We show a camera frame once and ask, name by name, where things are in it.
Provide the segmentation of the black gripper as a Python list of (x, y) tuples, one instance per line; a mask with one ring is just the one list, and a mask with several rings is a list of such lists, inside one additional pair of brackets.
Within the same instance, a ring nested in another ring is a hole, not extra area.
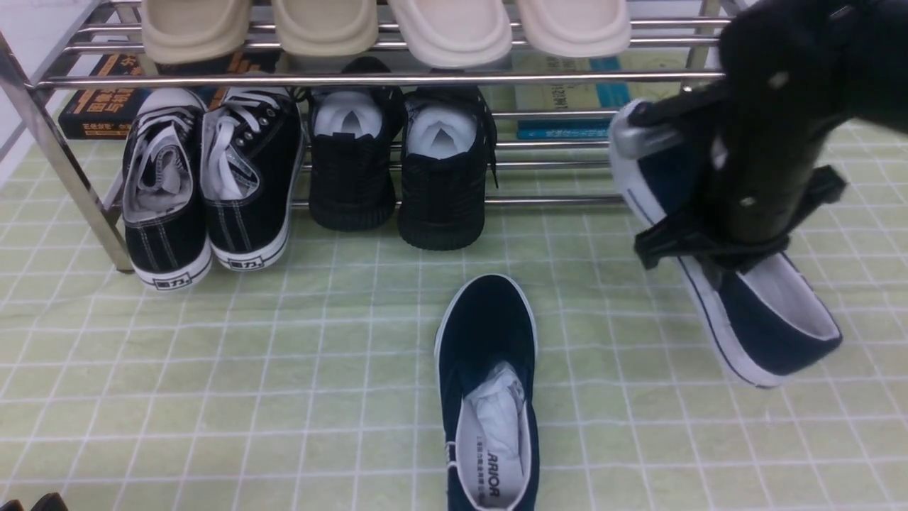
[(697, 171), (690, 198), (636, 237), (645, 268), (692, 256), (752, 271), (785, 251), (808, 216), (842, 197), (843, 178), (815, 165), (830, 125), (784, 119), (791, 113), (791, 106), (735, 92), (724, 79), (632, 111), (632, 125), (677, 129)]

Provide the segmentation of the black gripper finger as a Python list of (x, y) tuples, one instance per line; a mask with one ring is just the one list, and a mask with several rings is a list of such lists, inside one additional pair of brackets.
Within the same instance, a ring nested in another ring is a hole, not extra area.
[(43, 495), (31, 508), (31, 511), (68, 511), (64, 498), (59, 493)]

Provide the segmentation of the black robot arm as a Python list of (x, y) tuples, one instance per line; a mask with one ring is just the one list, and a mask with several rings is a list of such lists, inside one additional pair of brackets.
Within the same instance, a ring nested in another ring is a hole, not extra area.
[[(43, 74), (26, 84), (2, 45), (2, 87), (28, 106), (41, 149), (2, 180), (2, 501), (13, 510), (456, 510), (481, 434), (461, 398), (500, 359), (526, 388), (516, 483), (523, 510), (904, 510), (906, 508), (906, 3), (763, 2), (655, 11), (633, 21), (616, 69), (549, 58), (432, 75), (402, 22), (367, 42), (390, 71), (342, 75), (349, 58), (273, 72), (150, 71), (138, 26), (74, 27), (68, 54), (124, 54), (132, 72)], [(697, 281), (697, 263), (646, 270), (633, 237), (687, 198), (687, 151), (635, 171), (604, 137), (519, 141), (519, 87), (630, 83), (636, 97), (701, 91), (725, 77), (741, 112), (723, 120), (737, 159), (789, 143), (795, 109), (821, 126), (804, 168), (844, 185), (785, 252), (743, 276)], [(201, 195), (126, 230), (130, 143), (68, 143), (43, 94), (91, 89), (97, 110), (155, 92), (231, 85), (291, 96), (288, 141), (258, 164), (265, 197), (230, 240), (282, 230), (275, 264), (214, 258), (231, 213)], [(406, 114), (380, 158), (394, 217), (363, 233), (312, 220), (312, 101), (302, 91), (401, 87), (483, 93), (477, 242), (410, 246), (409, 207), (435, 206), (460, 166), (413, 170)], [(276, 217), (252, 218), (264, 209)]]

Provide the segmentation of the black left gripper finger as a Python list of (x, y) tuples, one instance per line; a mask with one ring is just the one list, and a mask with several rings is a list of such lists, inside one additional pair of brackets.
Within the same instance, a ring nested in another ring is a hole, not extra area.
[(10, 500), (0, 507), (0, 511), (25, 511), (25, 508), (19, 500)]

